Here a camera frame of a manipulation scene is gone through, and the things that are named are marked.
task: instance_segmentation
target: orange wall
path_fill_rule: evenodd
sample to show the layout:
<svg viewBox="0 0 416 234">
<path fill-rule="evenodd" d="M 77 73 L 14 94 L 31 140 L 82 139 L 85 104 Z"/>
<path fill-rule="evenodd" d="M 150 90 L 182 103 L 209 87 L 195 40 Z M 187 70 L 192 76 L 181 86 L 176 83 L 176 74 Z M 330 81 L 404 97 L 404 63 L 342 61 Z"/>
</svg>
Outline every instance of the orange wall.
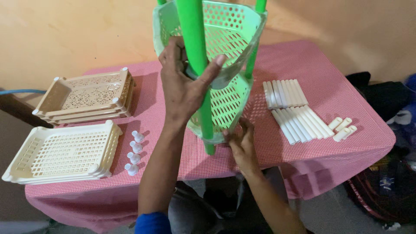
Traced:
<svg viewBox="0 0 416 234">
<path fill-rule="evenodd" d="M 254 0 L 229 0 L 252 5 Z M 46 90 L 56 76 L 156 60 L 156 0 L 0 0 L 0 88 Z M 261 43 L 308 39 L 344 74 L 416 72 L 414 0 L 269 0 Z M 36 106 L 38 94 L 18 95 Z"/>
</svg>

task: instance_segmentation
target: blue sleeve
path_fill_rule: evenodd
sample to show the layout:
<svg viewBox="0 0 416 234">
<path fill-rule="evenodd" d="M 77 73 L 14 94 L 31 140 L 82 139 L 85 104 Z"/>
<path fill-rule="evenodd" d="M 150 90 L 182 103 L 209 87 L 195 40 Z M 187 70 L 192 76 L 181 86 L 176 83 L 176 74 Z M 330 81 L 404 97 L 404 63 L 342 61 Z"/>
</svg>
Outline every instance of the blue sleeve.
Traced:
<svg viewBox="0 0 416 234">
<path fill-rule="evenodd" d="M 137 217 L 135 234 L 171 234 L 168 216 L 162 212 L 142 214 Z"/>
</svg>

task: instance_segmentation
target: cream plastic tray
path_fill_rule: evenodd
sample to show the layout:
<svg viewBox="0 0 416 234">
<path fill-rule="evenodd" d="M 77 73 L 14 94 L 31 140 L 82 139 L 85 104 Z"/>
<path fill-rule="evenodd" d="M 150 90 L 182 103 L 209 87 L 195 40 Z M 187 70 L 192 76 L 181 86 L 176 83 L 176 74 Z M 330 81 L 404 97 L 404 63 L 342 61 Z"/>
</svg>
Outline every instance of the cream plastic tray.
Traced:
<svg viewBox="0 0 416 234">
<path fill-rule="evenodd" d="M 121 117 L 131 117 L 131 102 L 133 100 L 133 92 L 134 86 L 136 86 L 133 78 L 130 81 L 130 88 L 129 92 L 125 101 L 123 108 L 116 108 L 116 109 L 107 109 L 107 110 L 98 110 L 98 111 L 91 111 L 86 113 L 79 113 L 74 115 L 62 115 L 62 116 L 54 116 L 51 118 L 43 117 L 46 122 L 59 125 L 59 124 L 69 124 L 69 123 L 82 123 L 82 122 L 89 122 L 101 119 L 112 119 L 112 118 L 121 118 Z"/>
<path fill-rule="evenodd" d="M 72 177 L 68 177 L 65 179 L 36 179 L 36 180 L 28 180 L 25 182 L 19 182 L 19 184 L 51 184 L 51 183 L 60 183 L 60 182 L 71 182 L 71 181 L 82 181 L 82 180 L 93 180 L 93 179 L 100 179 L 101 177 L 110 177 L 110 167 L 113 163 L 114 153 L 117 148 L 119 135 L 122 132 L 118 128 L 113 128 L 110 134 L 110 140 L 108 147 L 105 152 L 105 156 L 103 157 L 102 163 L 100 168 L 93 174 L 89 176 L 79 176 L 74 175 Z"/>
<path fill-rule="evenodd" d="M 112 132 L 116 138 L 122 134 L 111 120 L 104 124 L 58 129 L 36 127 L 2 179 L 16 183 L 46 179 L 58 182 L 72 177 L 97 175 L 114 157 L 116 145 L 109 147 Z M 108 148 L 114 148 L 114 151 L 108 151 Z"/>
<path fill-rule="evenodd" d="M 33 111 L 40 118 L 124 108 L 131 74 L 125 67 L 74 78 L 56 77 Z"/>
</svg>

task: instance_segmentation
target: pink checkered tablecloth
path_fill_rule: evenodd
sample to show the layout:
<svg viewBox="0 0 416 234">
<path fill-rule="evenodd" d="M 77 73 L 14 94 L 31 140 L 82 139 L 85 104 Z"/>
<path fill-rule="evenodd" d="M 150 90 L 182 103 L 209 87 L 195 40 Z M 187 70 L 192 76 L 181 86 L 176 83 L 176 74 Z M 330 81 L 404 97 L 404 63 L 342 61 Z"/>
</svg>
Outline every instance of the pink checkered tablecloth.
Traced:
<svg viewBox="0 0 416 234">
<path fill-rule="evenodd" d="M 85 75 L 118 71 L 121 67 L 94 69 Z M 132 117 L 114 119 L 125 133 L 111 167 L 113 175 L 100 180 L 27 185 L 27 200 L 58 222 L 104 232 L 133 222 L 137 216 L 137 191 L 146 163 L 161 133 L 165 116 L 159 62 L 127 66 L 134 76 Z M 255 148 L 262 167 L 280 165 L 289 198 L 309 199 L 322 194 L 387 154 L 395 137 L 340 71 L 309 41 L 260 46 L 254 84 L 243 116 L 255 126 Z M 297 79 L 309 106 L 325 122 L 335 117 L 352 118 L 358 130 L 347 140 L 332 138 L 289 145 L 267 110 L 263 81 Z M 101 124 L 95 121 L 67 127 Z M 131 132 L 145 135 L 139 173 L 129 176 Z M 228 177 L 238 173 L 230 148 L 218 145 L 214 156 L 204 152 L 203 142 L 185 132 L 179 180 Z"/>
</svg>

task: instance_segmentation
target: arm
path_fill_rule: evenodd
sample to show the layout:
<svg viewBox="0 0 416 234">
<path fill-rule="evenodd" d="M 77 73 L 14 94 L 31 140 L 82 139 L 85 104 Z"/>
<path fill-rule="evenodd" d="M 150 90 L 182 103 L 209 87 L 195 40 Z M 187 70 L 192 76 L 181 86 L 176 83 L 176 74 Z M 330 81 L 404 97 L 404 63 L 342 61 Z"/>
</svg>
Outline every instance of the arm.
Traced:
<svg viewBox="0 0 416 234">
<path fill-rule="evenodd" d="M 168 212 L 175 183 L 186 123 L 201 106 L 210 83 L 217 77 L 227 57 L 219 55 L 193 81 L 183 74 L 186 52 L 182 37 L 171 37 L 159 56 L 166 116 L 162 133 L 150 156 L 139 186 L 139 215 Z"/>
<path fill-rule="evenodd" d="M 228 131 L 224 131 L 224 136 L 228 139 L 235 162 L 247 180 L 254 199 L 270 228 L 274 233 L 306 233 L 299 217 L 275 193 L 258 166 L 253 144 L 253 125 L 244 118 L 240 120 L 240 125 L 243 128 L 242 138 L 235 134 L 230 135 Z"/>
</svg>

